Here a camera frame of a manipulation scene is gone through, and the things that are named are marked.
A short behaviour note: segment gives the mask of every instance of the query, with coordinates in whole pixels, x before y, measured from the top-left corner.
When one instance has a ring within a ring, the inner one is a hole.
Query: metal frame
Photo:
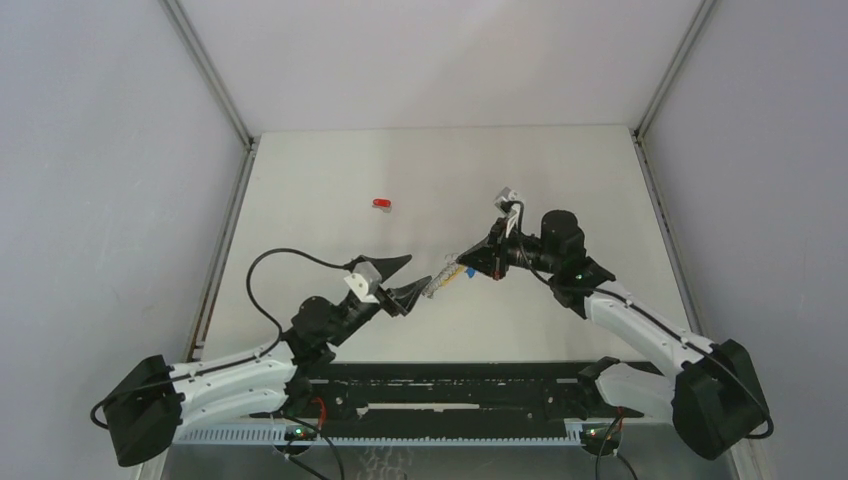
[[[654,122],[654,118],[657,116],[663,101],[668,95],[671,85],[686,63],[686,59],[689,58],[689,53],[692,51],[695,41],[703,33],[704,27],[706,27],[707,22],[711,18],[716,5],[718,5],[718,0],[702,0],[701,5],[698,6],[695,16],[692,17],[692,21],[689,23],[689,28],[686,29],[686,34],[683,35],[683,40],[677,46],[674,57],[672,57],[671,62],[668,64],[663,78],[657,86],[657,90],[648,103],[648,108],[642,115],[639,125],[634,129],[634,135],[637,141],[641,142],[645,138],[645,134],[648,133],[648,129],[651,128],[651,124]]]
[[[220,287],[221,276],[223,274],[224,266],[226,264],[229,248],[232,243],[232,238],[235,231],[236,222],[238,220],[239,211],[241,209],[241,204],[244,199],[248,179],[250,178],[250,172],[253,166],[253,161],[256,156],[258,141],[256,141],[251,136],[244,121],[239,115],[238,110],[226,86],[224,85],[224,82],[220,77],[220,74],[214,67],[213,62],[211,61],[202,42],[200,41],[200,38],[198,37],[196,30],[191,24],[186,14],[185,8],[182,6],[180,0],[159,0],[159,3],[162,5],[163,10],[165,11],[169,20],[174,25],[174,28],[180,36],[181,40],[183,41],[186,50],[188,51],[195,65],[197,66],[198,71],[202,75],[207,85],[207,88],[209,88],[210,93],[216,99],[222,112],[227,117],[227,120],[232,126],[235,134],[245,146],[245,156],[243,158],[243,165],[241,167],[239,176],[233,188],[233,194],[231,196],[231,201],[229,203],[228,210],[226,213],[223,231],[221,232],[221,235],[218,239],[215,256],[212,260],[212,264],[209,269],[207,285],[203,297],[204,300],[198,311],[197,321],[193,329],[194,335],[192,335],[192,338],[190,339],[191,344],[189,345],[187,354],[187,358],[190,360],[194,356],[194,353],[197,348],[202,348],[202,341],[198,343],[197,339],[204,338],[206,329],[208,328],[208,323],[212,309],[214,307],[215,298],[218,294],[218,289]],[[639,122],[639,125],[633,130],[634,147],[636,149],[636,153],[639,158],[639,164],[642,168],[642,173],[645,178],[645,185],[648,188],[651,202],[654,207],[654,212],[657,216],[657,221],[660,226],[663,242],[669,254],[672,271],[674,273],[681,298],[683,299],[684,309],[686,311],[686,315],[689,319],[689,323],[692,329],[699,333],[704,333],[705,325],[701,321],[700,308],[698,308],[690,283],[687,280],[688,275],[686,274],[686,270],[684,268],[685,262],[683,262],[680,258],[680,252],[677,247],[678,242],[675,239],[674,229],[671,225],[671,222],[669,221],[667,212],[665,210],[665,204],[662,201],[662,191],[657,184],[649,154],[645,151],[644,139],[654,119],[656,118],[665,98],[667,97],[671,86],[673,85],[685,62],[689,58],[693,46],[695,45],[700,35],[703,33],[703,30],[706,27],[709,19],[711,18],[717,4],[718,0],[702,0],[696,14],[692,18],[692,21],[690,22],[687,28],[686,34],[684,35],[683,39],[680,42],[680,45],[678,46],[674,54],[674,57],[672,58],[671,62],[667,67],[662,77],[662,80],[660,81],[660,84],[657,86],[656,91],[651,97],[651,100]],[[579,424],[577,424],[577,426],[573,426],[568,422],[565,423],[566,428],[568,429],[568,437],[554,440],[555,442],[562,442],[557,444],[573,443],[573,439],[569,437],[571,437],[571,435],[573,434],[573,429],[579,427]],[[254,429],[268,429],[270,427],[271,430],[274,429],[274,426],[271,424],[265,424],[262,427],[257,427],[256,425],[242,425],[240,428],[242,427]],[[229,428],[229,426],[221,426],[220,428],[223,428],[224,430],[232,430],[232,428]],[[198,431],[199,433],[197,434],[197,439],[203,441],[203,439],[208,440],[209,438],[217,438],[214,436],[214,432],[211,432],[211,430],[215,430],[215,428],[203,429],[201,431]],[[239,436],[244,434],[238,433],[227,435]],[[246,439],[248,437],[241,436],[238,438]],[[351,440],[352,443],[350,444],[359,444],[357,443],[357,441],[354,441],[356,439],[348,440]],[[234,441],[235,440],[233,440],[232,438],[228,438],[227,440],[227,442],[230,444],[233,444]],[[531,445],[534,443],[522,442],[520,444]],[[735,467],[735,474],[737,478],[759,478],[764,480],[771,478],[768,474],[767,461],[765,460],[764,451],[761,445],[756,445],[750,441],[740,442],[740,444],[738,444],[731,450],[731,454],[733,460],[732,463]],[[166,456],[167,451],[161,454],[160,456],[156,457],[155,459],[150,460],[141,465],[140,468],[138,468],[134,472],[134,478],[139,480],[152,480],[161,478]]]
[[[221,80],[221,75],[215,69],[215,65],[209,58],[209,54],[206,53],[206,48],[200,41],[197,31],[194,29],[191,21],[189,21],[182,3],[180,0],[159,0],[159,4],[162,5],[162,9],[183,41],[186,51],[188,51],[189,56],[191,56],[195,66],[197,66],[200,75],[203,76],[209,92],[215,97],[218,106],[221,107],[221,111],[227,117],[235,134],[245,148],[250,148],[253,144],[253,138],[247,130],[244,121],[241,119],[235,103],[233,103],[233,99],[227,91],[227,87],[224,85],[223,80]]]

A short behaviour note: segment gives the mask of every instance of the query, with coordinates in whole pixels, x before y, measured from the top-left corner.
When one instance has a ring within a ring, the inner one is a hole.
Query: table surface
[[[293,247],[333,263],[359,254],[413,260],[388,287],[435,275],[481,240],[509,186],[525,198],[524,231],[571,210],[589,254],[646,304],[688,328],[629,131],[623,126],[445,128],[266,133],[241,207],[203,351],[250,349],[274,335],[250,304],[253,259]],[[371,206],[393,202],[390,213]],[[261,305],[283,326],[312,295],[337,302],[343,273],[292,255],[254,274]],[[528,362],[641,355],[563,309],[529,272],[499,282],[461,276],[407,317],[379,314],[338,348],[342,362]]]

